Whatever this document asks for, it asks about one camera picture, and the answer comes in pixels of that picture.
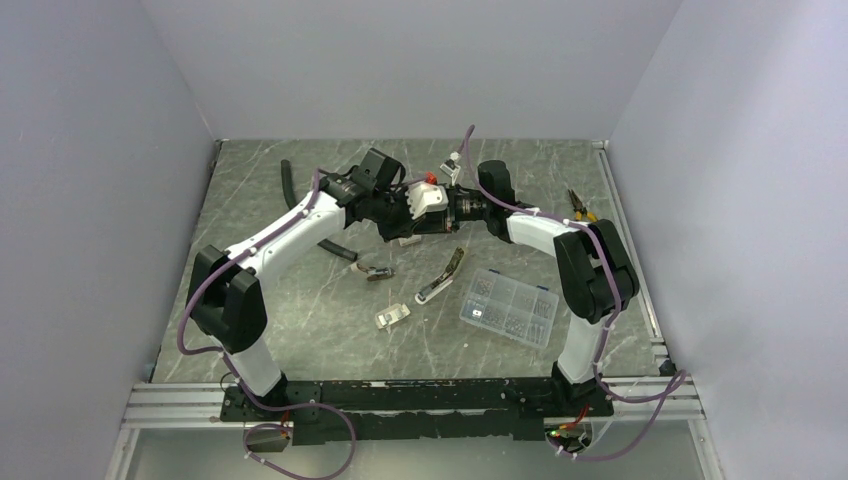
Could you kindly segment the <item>white staple box tray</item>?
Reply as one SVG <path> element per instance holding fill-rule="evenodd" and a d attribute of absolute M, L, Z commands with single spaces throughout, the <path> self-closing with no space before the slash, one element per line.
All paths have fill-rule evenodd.
<path fill-rule="evenodd" d="M 388 330 L 409 315 L 410 309 L 406 304 L 396 303 L 377 312 L 375 323 L 378 329 Z"/>

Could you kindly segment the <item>brown stapler base part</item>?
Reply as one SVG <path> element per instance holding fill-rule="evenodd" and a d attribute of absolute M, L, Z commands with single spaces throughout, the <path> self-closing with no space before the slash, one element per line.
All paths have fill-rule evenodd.
<path fill-rule="evenodd" d="M 353 263 L 350 268 L 352 271 L 365 275 L 368 282 L 387 280 L 396 274 L 395 270 L 391 267 L 365 266 L 358 262 Z"/>

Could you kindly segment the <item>white staple box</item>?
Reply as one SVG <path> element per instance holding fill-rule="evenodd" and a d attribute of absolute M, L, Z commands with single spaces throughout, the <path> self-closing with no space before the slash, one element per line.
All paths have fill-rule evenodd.
<path fill-rule="evenodd" d="M 417 244 L 421 241 L 422 241 L 421 235 L 411 235 L 409 237 L 399 238 L 398 244 L 399 244 L 400 247 L 408 247 L 408 246 L 412 246 L 414 244 Z"/>

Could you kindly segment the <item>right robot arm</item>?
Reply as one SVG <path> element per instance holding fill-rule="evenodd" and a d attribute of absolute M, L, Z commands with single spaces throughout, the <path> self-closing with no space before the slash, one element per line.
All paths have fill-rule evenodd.
<path fill-rule="evenodd" d="M 519 202 L 506 164 L 480 163 L 471 189 L 423 181 L 406 202 L 414 220 L 440 218 L 450 227 L 484 221 L 492 235 L 550 255 L 573 318 L 556 366 L 563 379 L 550 388 L 550 401 L 564 415 L 586 405 L 585 384 L 597 384 L 602 355 L 617 316 L 639 294 L 640 283 L 614 223 L 568 220 Z"/>

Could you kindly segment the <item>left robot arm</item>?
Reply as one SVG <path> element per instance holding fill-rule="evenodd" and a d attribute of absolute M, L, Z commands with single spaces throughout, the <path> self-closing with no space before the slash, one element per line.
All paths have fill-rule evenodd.
<path fill-rule="evenodd" d="M 351 224 L 375 223 L 407 211 L 398 199 L 405 179 L 402 163 L 371 148 L 348 172 L 316 170 L 306 196 L 286 214 L 248 239 L 225 250 L 203 248 L 195 257 L 186 306 L 178 324 L 177 346 L 194 322 L 213 342 L 248 391 L 247 407 L 263 420 L 285 409 L 288 380 L 265 339 L 268 327 L 263 286 L 277 280 L 309 249 Z"/>

